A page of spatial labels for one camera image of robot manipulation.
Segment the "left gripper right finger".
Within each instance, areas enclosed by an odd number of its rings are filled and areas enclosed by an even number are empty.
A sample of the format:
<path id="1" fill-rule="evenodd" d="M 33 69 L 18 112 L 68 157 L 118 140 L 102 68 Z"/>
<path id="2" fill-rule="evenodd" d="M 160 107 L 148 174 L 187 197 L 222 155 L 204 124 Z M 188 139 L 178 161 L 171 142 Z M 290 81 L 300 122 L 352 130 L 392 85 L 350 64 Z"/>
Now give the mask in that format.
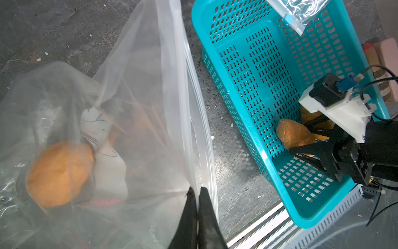
<path id="1" fill-rule="evenodd" d="M 227 249 L 227 244 L 219 229 L 208 189 L 201 188 L 199 195 L 199 249 Z"/>

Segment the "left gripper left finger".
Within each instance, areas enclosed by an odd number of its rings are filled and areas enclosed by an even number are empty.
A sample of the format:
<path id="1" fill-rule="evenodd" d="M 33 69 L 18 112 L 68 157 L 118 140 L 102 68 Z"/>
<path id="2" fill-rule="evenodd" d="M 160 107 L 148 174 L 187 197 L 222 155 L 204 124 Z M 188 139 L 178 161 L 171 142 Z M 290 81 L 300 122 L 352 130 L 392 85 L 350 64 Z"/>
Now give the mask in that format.
<path id="1" fill-rule="evenodd" d="M 169 249 L 196 249 L 198 211 L 195 193 L 192 187 L 186 194 L 186 204 L 176 233 L 169 245 Z"/>

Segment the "clear plastic bag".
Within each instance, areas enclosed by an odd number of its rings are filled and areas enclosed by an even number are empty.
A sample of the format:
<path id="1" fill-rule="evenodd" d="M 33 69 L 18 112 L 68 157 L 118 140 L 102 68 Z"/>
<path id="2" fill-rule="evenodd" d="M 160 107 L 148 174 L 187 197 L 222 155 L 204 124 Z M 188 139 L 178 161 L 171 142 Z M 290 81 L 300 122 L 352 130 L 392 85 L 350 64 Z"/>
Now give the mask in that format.
<path id="1" fill-rule="evenodd" d="M 326 7 L 329 0 L 267 0 L 282 19 L 302 36 L 306 26 Z"/>
<path id="2" fill-rule="evenodd" d="M 41 207 L 28 174 L 50 145 L 88 143 L 80 194 Z M 141 1 L 93 77 L 54 62 L 1 103 L 1 248 L 168 249 L 192 187 L 218 222 L 214 154 L 180 1 Z M 197 226 L 198 249 L 199 221 Z"/>

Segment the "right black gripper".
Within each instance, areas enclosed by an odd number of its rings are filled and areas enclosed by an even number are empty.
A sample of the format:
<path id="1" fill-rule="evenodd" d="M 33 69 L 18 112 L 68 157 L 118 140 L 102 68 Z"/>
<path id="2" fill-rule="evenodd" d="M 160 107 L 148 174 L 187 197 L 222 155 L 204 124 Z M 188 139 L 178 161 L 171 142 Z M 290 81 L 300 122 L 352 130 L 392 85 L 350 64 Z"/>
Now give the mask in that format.
<path id="1" fill-rule="evenodd" d="M 304 124 L 312 134 L 329 140 L 290 148 L 295 157 L 309 163 L 334 181 L 341 182 L 344 175 L 362 185 L 371 181 L 371 165 L 365 161 L 361 146 L 346 131 L 325 115 Z"/>

